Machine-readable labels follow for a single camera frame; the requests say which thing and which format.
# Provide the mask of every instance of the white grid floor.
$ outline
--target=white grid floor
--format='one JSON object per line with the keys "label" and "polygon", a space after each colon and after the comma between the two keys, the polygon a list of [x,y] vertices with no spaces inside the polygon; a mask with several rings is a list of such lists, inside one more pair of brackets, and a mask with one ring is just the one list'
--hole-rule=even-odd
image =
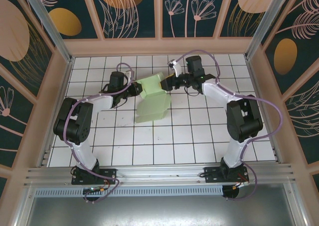
{"label": "white grid floor", "polygon": [[[159,72],[168,76],[172,73],[167,66],[168,60],[179,56],[76,58],[66,95],[81,99],[97,94],[120,62],[130,64],[137,79]],[[214,56],[221,66],[223,85],[244,95],[255,95],[243,55]],[[216,76],[216,67],[209,56],[201,55],[201,58],[205,73]],[[188,90],[190,94],[195,93],[193,89]],[[140,96],[129,98],[117,109],[92,117],[89,141],[101,166],[220,162],[230,138],[225,110],[204,95],[188,96],[183,88],[170,94],[171,107],[162,120],[134,124],[136,108],[142,100]],[[264,126],[259,135],[266,132]],[[49,167],[75,165],[71,151],[63,141],[55,138],[52,145]],[[254,142],[247,148],[244,160],[275,161],[270,141]]]}

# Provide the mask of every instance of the enclosure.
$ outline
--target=enclosure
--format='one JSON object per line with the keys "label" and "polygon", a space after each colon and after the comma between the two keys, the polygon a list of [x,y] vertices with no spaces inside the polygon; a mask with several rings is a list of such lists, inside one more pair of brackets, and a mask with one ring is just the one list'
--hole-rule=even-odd
{"label": "enclosure", "polygon": [[[2,224],[319,224],[318,3],[0,0]],[[256,172],[256,193],[227,201],[225,184],[199,176],[226,154],[227,115],[214,98],[181,87],[166,91],[171,102],[159,120],[139,122],[141,95],[92,115],[90,149],[121,183],[103,202],[86,204],[83,189],[94,186],[71,184],[76,160],[53,133],[63,100],[98,94],[120,63],[137,81],[167,79],[168,62],[191,50],[178,62],[183,73],[186,58],[199,55],[205,74],[220,68],[220,84],[282,114],[258,102],[257,137],[283,125],[243,157]],[[254,190],[248,175],[239,198]]]}

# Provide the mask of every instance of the green translucent object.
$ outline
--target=green translucent object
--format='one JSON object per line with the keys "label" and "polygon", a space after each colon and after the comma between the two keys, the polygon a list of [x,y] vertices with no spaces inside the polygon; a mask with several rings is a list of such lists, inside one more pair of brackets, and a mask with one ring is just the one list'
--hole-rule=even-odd
{"label": "green translucent object", "polygon": [[137,107],[136,123],[160,120],[166,116],[171,97],[160,86],[164,79],[163,73],[158,73],[137,81],[142,85],[141,97],[144,100]]}

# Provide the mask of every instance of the purple cable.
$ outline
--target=purple cable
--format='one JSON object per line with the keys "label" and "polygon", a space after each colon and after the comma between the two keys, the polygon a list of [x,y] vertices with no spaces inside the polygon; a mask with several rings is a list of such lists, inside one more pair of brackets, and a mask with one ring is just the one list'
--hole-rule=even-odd
{"label": "purple cable", "polygon": [[84,164],[82,164],[82,162],[80,162],[80,160],[79,160],[78,157],[76,156],[72,145],[67,141],[67,138],[66,138],[66,129],[67,129],[67,127],[68,127],[68,124],[69,124],[69,121],[70,121],[70,118],[71,118],[71,115],[72,115],[74,109],[75,109],[76,106],[79,105],[80,103],[86,102],[86,101],[88,101],[88,100],[90,100],[90,99],[92,99],[92,98],[99,97],[99,96],[112,96],[112,95],[116,95],[116,94],[119,94],[119,93],[124,92],[127,88],[129,88],[129,86],[130,86],[131,83],[132,83],[132,78],[133,78],[133,76],[134,76],[134,71],[133,71],[133,69],[130,67],[130,65],[128,65],[128,64],[126,64],[126,63],[119,63],[119,64],[116,66],[116,70],[117,70],[117,71],[118,71],[118,67],[121,66],[122,64],[125,65],[125,66],[127,66],[127,67],[130,69],[130,71],[131,71],[131,78],[130,78],[130,81],[127,83],[127,86],[126,86],[124,89],[118,91],[117,93],[96,94],[96,95],[89,96],[89,97],[87,97],[87,98],[83,98],[83,99],[81,99],[81,100],[78,100],[78,101],[73,105],[73,107],[71,108],[71,110],[70,110],[70,112],[69,112],[69,114],[68,114],[68,116],[67,116],[67,118],[66,118],[66,121],[65,121],[64,129],[63,129],[63,140],[64,140],[64,142],[65,142],[68,146],[70,146],[71,151],[72,151],[72,155],[73,155],[74,159],[76,160],[76,162],[78,162],[78,163],[80,164],[80,166],[83,167],[83,169],[85,169],[87,172],[89,172],[89,173],[92,174],[92,175],[95,175],[95,176],[97,176],[97,177],[99,177],[99,178],[103,178],[103,179],[106,179],[106,180],[115,180],[115,181],[116,181],[116,185],[113,187],[113,189],[111,189],[105,196],[100,197],[100,198],[98,198],[98,199],[95,200],[95,201],[92,201],[92,202],[91,202],[91,201],[88,201],[87,198],[86,198],[88,194],[85,194],[84,198],[85,198],[85,201],[86,201],[87,203],[90,202],[90,203],[94,204],[94,203],[97,203],[97,202],[99,202],[99,201],[105,199],[106,197],[108,197],[108,196],[118,187],[120,181],[119,181],[117,178],[111,178],[111,177],[99,175],[99,174],[97,174],[97,173],[91,171],[90,169],[86,168],[86,166],[85,166]]}
{"label": "purple cable", "polygon": [[218,62],[216,61],[216,59],[214,58],[214,56],[213,56],[211,53],[209,53],[209,52],[207,52],[207,51],[205,51],[205,50],[196,49],[196,50],[189,51],[188,53],[185,53],[185,54],[183,54],[180,58],[178,58],[178,59],[176,60],[176,62],[178,62],[178,61],[181,60],[183,57],[185,57],[186,55],[188,55],[188,54],[190,54],[190,53],[193,53],[193,52],[202,52],[202,53],[205,53],[205,54],[207,54],[208,56],[210,56],[210,57],[214,60],[214,62],[215,62],[215,64],[216,64],[216,69],[217,69],[217,77],[216,77],[216,79],[215,79],[215,82],[216,82],[217,86],[218,86],[220,89],[222,89],[222,90],[224,90],[225,92],[227,92],[227,93],[229,93],[229,94],[232,94],[233,96],[238,97],[238,98],[249,99],[249,100],[256,100],[256,101],[259,101],[259,102],[267,103],[267,104],[273,106],[273,107],[276,109],[276,111],[278,112],[278,114],[279,114],[280,120],[279,120],[279,125],[278,125],[278,127],[276,128],[276,130],[274,130],[273,132],[271,132],[271,133],[269,133],[269,134],[266,134],[266,135],[263,135],[263,136],[259,136],[259,137],[255,137],[255,138],[249,139],[249,140],[247,141],[247,143],[245,144],[245,146],[244,146],[244,148],[243,148],[243,150],[242,150],[242,152],[241,152],[241,154],[240,154],[240,161],[241,161],[247,168],[249,168],[249,169],[253,172],[253,175],[254,175],[254,177],[255,177],[255,187],[254,187],[254,190],[253,190],[249,195],[244,196],[244,197],[239,198],[239,199],[231,199],[231,200],[234,200],[234,201],[237,201],[237,200],[245,200],[245,199],[249,198],[250,196],[252,196],[252,195],[256,192],[256,189],[257,189],[257,175],[256,175],[256,172],[253,170],[253,168],[250,167],[247,163],[245,163],[245,162],[243,161],[244,153],[245,153],[245,151],[246,151],[248,145],[249,145],[251,142],[253,142],[253,141],[255,141],[255,140],[263,139],[263,138],[266,138],[266,137],[270,137],[270,136],[276,134],[276,133],[281,129],[281,127],[283,126],[283,114],[282,114],[282,112],[280,111],[280,109],[279,109],[275,104],[273,104],[272,102],[270,102],[270,101],[268,101],[268,100],[261,99],[261,98],[256,98],[256,97],[250,97],[250,96],[244,96],[244,95],[236,94],[236,93],[234,93],[234,92],[232,92],[232,91],[230,91],[230,90],[224,88],[223,86],[221,86],[221,85],[219,84],[219,82],[220,82],[220,80],[219,80],[219,78],[220,78],[220,68],[219,68]]}

